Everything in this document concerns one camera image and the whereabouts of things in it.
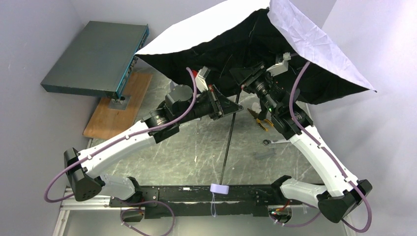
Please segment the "lilac umbrella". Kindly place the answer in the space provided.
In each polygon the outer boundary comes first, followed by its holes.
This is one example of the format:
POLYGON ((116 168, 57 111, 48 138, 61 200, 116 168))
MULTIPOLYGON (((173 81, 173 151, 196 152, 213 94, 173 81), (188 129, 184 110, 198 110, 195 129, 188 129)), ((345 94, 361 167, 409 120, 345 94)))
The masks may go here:
POLYGON ((177 84, 185 84, 182 67, 211 70, 206 82, 225 96, 242 90, 229 70, 291 53, 287 72, 274 77, 286 92, 297 74, 296 101, 318 105, 373 86, 330 37, 288 0, 226 1, 166 29, 137 56, 177 84))

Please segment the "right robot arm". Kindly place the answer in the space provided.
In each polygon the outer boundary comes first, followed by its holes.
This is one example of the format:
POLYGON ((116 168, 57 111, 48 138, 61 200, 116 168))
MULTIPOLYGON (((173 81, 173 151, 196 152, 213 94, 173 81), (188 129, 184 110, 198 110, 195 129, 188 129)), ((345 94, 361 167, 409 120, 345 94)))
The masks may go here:
POLYGON ((367 211, 364 232, 373 219, 366 198, 372 190, 371 183, 358 179, 341 163, 320 136, 310 116, 296 105, 298 83, 309 65, 307 62, 302 67, 289 92, 277 85, 272 73, 262 64, 255 68, 233 68, 230 72, 242 90, 257 95, 262 112, 270 113, 273 127, 304 155, 324 183, 315 185, 283 176, 275 182, 278 193, 288 200, 316 207, 333 223, 345 222, 349 213, 364 204, 367 211))

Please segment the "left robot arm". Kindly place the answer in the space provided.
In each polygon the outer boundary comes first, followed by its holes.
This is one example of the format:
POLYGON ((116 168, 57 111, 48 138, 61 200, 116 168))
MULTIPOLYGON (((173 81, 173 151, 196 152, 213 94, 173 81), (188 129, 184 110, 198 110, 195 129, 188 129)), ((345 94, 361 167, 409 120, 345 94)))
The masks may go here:
POLYGON ((235 114, 243 107, 225 97, 216 86, 197 95, 193 102, 189 86, 175 86, 157 109, 133 126, 107 141, 82 151, 74 148, 64 153, 66 172, 75 200, 83 202, 96 195, 118 198, 128 203, 143 199, 139 183, 133 177, 117 177, 104 171, 112 164, 179 133, 182 123, 209 116, 212 120, 235 114))

